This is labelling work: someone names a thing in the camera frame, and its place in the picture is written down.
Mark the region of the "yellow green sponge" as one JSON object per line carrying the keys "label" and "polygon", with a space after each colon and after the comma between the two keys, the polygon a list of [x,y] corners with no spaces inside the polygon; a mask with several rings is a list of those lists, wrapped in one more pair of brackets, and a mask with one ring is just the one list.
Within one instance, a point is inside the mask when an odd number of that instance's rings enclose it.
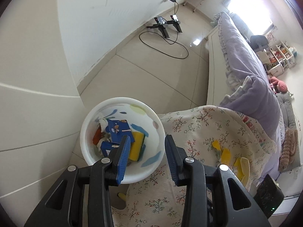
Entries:
{"label": "yellow green sponge", "polygon": [[132,132],[134,142],[131,143],[128,159],[138,161],[142,146],[144,145],[145,134],[141,132]]}

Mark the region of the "dark blue snack box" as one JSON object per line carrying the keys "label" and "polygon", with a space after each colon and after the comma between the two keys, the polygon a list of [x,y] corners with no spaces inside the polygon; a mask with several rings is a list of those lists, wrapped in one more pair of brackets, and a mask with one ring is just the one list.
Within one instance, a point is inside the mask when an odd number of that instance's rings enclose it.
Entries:
{"label": "dark blue snack box", "polygon": [[105,157],[108,156],[108,153],[112,148],[120,145],[124,135],[129,136],[131,142],[135,141],[127,120],[106,119],[106,121],[107,127],[105,128],[105,132],[110,135],[110,138],[109,141],[103,141],[100,147],[101,152]]}

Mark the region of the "grey-white tissue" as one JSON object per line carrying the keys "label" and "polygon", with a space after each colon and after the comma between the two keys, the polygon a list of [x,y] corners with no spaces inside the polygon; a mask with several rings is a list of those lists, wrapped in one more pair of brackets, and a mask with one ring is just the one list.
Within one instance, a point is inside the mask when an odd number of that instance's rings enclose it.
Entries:
{"label": "grey-white tissue", "polygon": [[99,125],[101,132],[105,132],[106,128],[108,127],[108,121],[105,118],[99,119]]}

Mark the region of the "crushed yellow paper cup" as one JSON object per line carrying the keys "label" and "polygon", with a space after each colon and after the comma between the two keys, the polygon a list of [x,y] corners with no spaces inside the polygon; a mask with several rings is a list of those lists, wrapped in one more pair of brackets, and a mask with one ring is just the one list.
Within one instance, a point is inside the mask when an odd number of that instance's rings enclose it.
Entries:
{"label": "crushed yellow paper cup", "polygon": [[243,186],[250,189],[250,162],[245,157],[238,157],[233,165],[233,172],[243,184]]}

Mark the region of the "yellow snack wrapper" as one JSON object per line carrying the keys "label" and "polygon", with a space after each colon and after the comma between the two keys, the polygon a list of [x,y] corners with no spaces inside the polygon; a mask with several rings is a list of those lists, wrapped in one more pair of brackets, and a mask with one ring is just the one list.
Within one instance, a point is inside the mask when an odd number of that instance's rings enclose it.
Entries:
{"label": "yellow snack wrapper", "polygon": [[231,152],[227,148],[222,148],[218,140],[212,142],[212,147],[216,151],[218,157],[218,163],[221,165],[230,165],[231,161]]}

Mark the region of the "beige knitted pillow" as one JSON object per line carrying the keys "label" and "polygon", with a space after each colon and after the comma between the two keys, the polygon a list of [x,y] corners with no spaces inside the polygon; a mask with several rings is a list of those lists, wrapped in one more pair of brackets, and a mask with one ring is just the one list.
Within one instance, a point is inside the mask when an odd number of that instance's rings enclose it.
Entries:
{"label": "beige knitted pillow", "polygon": [[286,171],[287,167],[293,163],[297,147],[298,131],[293,129],[287,129],[283,143],[283,149],[279,158],[278,170],[280,172]]}

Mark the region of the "grey cushion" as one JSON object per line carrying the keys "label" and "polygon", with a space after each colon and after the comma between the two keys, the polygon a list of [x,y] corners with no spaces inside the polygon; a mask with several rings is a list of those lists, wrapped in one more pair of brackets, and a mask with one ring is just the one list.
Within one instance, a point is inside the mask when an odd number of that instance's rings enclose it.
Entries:
{"label": "grey cushion", "polygon": [[297,127],[296,127],[295,115],[293,112],[292,99],[290,94],[288,92],[277,93],[276,96],[283,115],[283,122],[285,129],[295,130]]}

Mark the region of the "pink plush toy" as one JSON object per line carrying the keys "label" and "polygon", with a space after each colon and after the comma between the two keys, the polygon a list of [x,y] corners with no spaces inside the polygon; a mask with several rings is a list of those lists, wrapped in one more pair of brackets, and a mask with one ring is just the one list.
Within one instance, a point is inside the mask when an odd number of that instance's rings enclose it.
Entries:
{"label": "pink plush toy", "polygon": [[279,80],[277,77],[272,76],[269,79],[270,84],[273,85],[277,93],[287,93],[288,87],[285,82]]}

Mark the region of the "lavender duvet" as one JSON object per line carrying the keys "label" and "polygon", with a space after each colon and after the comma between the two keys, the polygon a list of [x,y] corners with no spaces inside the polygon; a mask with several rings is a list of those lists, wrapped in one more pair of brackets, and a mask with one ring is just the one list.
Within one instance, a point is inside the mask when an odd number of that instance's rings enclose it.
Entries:
{"label": "lavender duvet", "polygon": [[233,94],[223,98],[220,107],[256,119],[268,137],[274,141],[283,140],[283,115],[265,68],[225,12],[218,20],[218,36],[226,61],[226,73],[231,73],[240,84]]}

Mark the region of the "black gripper stand far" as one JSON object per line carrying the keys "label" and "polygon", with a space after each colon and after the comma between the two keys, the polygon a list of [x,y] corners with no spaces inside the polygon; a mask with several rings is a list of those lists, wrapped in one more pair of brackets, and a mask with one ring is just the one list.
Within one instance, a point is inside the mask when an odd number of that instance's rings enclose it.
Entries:
{"label": "black gripper stand far", "polygon": [[181,21],[179,21],[177,15],[173,14],[170,16],[171,20],[167,21],[169,25],[173,25],[177,32],[182,33],[182,29],[180,27]]}

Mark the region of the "black gripper stand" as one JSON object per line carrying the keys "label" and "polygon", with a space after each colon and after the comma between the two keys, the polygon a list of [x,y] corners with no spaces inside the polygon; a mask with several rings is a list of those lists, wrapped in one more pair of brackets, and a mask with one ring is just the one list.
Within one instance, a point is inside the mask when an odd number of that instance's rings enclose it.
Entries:
{"label": "black gripper stand", "polygon": [[169,34],[166,30],[168,26],[167,20],[161,16],[155,17],[154,20],[156,24],[153,24],[152,26],[147,26],[147,29],[158,29],[162,33],[162,36],[164,38],[169,38]]}
{"label": "black gripper stand", "polygon": [[170,16],[171,20],[167,21],[169,25],[173,25],[177,32],[182,33],[182,29],[180,27],[181,21],[179,21],[177,15],[173,14]]}

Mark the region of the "black gripper stand near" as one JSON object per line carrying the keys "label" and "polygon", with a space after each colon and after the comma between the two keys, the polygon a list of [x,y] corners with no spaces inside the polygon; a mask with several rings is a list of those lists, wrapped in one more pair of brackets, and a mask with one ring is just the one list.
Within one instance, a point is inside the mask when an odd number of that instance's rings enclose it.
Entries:
{"label": "black gripper stand near", "polygon": [[154,20],[156,24],[153,24],[152,26],[147,26],[147,29],[158,29],[162,33],[162,36],[164,38],[169,38],[169,34],[166,30],[168,26],[167,20],[161,16],[155,17]]}

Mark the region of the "dark blue desk chair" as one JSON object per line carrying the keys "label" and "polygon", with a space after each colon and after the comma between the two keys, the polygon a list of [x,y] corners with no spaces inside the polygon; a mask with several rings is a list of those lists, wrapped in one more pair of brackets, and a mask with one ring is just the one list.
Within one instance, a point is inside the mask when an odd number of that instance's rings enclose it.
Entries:
{"label": "dark blue desk chair", "polygon": [[250,46],[255,52],[264,51],[269,48],[269,41],[264,35],[252,35]]}

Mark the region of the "white bookshelf with items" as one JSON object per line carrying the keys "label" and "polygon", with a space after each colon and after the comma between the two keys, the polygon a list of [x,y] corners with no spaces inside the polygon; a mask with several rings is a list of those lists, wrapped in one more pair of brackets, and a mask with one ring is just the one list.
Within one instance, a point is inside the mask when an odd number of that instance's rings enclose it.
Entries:
{"label": "white bookshelf with items", "polygon": [[286,42],[280,41],[270,47],[266,54],[269,59],[269,63],[265,63],[266,71],[275,77],[296,65],[296,49],[288,46]]}

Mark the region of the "white bed frame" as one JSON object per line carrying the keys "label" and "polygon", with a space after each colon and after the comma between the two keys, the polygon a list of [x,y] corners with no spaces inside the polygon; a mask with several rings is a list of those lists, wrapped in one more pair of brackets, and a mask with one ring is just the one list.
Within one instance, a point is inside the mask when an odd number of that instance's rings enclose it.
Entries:
{"label": "white bed frame", "polygon": [[231,89],[226,83],[226,61],[224,59],[218,35],[218,27],[208,34],[209,45],[209,82],[207,105],[218,106]]}

